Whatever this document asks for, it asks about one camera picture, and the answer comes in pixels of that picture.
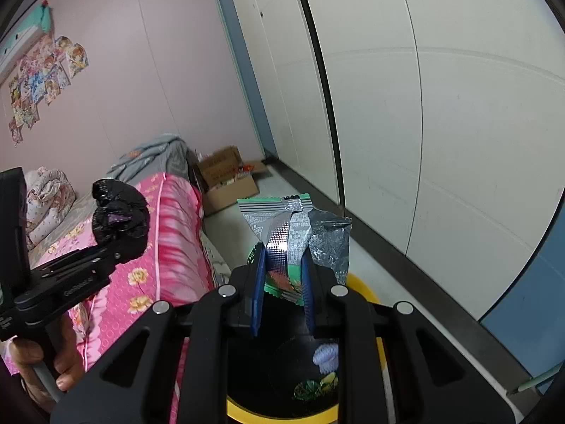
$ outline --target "crumpled plastic packaging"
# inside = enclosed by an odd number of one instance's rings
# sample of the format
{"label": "crumpled plastic packaging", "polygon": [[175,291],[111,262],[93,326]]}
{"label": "crumpled plastic packaging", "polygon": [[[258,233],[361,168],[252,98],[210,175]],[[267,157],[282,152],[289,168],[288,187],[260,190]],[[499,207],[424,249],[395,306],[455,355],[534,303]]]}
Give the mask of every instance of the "crumpled plastic packaging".
{"label": "crumpled plastic packaging", "polygon": [[308,212],[312,236],[310,253],[314,263],[331,268],[337,282],[345,285],[349,269],[351,219],[313,208]]}
{"label": "crumpled plastic packaging", "polygon": [[97,208],[92,216],[92,233],[100,245],[120,240],[116,250],[120,263],[143,255],[149,233],[149,210],[145,197],[131,185],[113,178],[92,185]]}

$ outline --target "floor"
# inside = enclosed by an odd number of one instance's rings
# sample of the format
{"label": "floor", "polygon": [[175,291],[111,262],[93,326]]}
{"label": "floor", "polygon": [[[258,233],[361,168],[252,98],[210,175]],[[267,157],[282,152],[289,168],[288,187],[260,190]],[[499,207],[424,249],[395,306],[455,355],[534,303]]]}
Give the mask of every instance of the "floor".
{"label": "floor", "polygon": [[[256,179],[262,197],[282,197],[296,194],[297,191],[284,178],[282,178],[273,167],[269,167],[269,174]],[[244,265],[248,255],[257,238],[249,228],[247,222],[239,213],[237,205],[228,207],[204,219],[206,234],[221,253],[225,262],[231,269]],[[349,269],[350,272],[360,277],[368,285],[381,304],[391,306],[398,301],[409,301],[424,314],[438,330],[459,349],[459,351],[478,369],[487,381],[503,397],[506,395],[504,388],[479,364],[451,334],[431,316],[431,314],[414,299],[392,276],[385,271],[355,240],[351,239],[349,244]],[[522,414],[507,401],[516,422],[523,419]]]}

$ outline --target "blue trim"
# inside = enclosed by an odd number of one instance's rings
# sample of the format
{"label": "blue trim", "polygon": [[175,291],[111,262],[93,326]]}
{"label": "blue trim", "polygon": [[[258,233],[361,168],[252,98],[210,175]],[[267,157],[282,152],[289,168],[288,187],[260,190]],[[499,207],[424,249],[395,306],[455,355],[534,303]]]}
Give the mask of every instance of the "blue trim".
{"label": "blue trim", "polygon": [[259,134],[259,139],[261,140],[261,144],[265,150],[267,150],[271,155],[277,156],[275,140],[273,139],[273,134],[270,131],[269,121],[267,120],[267,114],[265,113],[265,108],[263,106],[263,99],[261,98],[259,87],[257,86],[257,80],[255,79],[255,73],[253,72],[247,45],[245,45],[244,34],[241,31],[241,26],[239,25],[236,6],[234,5],[233,0],[218,1],[224,17],[228,36],[232,44],[233,53],[236,58],[239,75],[244,86],[245,94],[247,95],[249,107],[251,108],[251,115],[255,121],[255,126]]}

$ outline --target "open cardboard box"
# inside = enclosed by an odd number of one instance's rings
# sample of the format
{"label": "open cardboard box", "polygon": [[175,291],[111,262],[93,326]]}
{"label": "open cardboard box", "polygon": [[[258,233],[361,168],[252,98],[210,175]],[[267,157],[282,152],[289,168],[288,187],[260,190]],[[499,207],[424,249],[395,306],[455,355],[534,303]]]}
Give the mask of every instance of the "open cardboard box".
{"label": "open cardboard box", "polygon": [[237,199],[248,198],[259,192],[251,175],[226,184],[239,173],[240,167],[247,168],[247,166],[251,173],[268,171],[267,166],[261,161],[243,162],[235,146],[222,148],[197,164],[202,178],[208,185],[207,191],[202,196],[206,215],[235,204]]}

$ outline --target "gray cloth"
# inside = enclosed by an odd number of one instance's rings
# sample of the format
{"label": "gray cloth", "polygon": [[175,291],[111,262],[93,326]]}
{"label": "gray cloth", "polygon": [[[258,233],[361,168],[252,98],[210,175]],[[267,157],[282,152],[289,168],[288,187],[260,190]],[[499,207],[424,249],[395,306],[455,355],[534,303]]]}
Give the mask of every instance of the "gray cloth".
{"label": "gray cloth", "polygon": [[106,176],[130,185],[157,172],[188,179],[187,150],[185,141],[178,135],[163,134],[123,155]]}

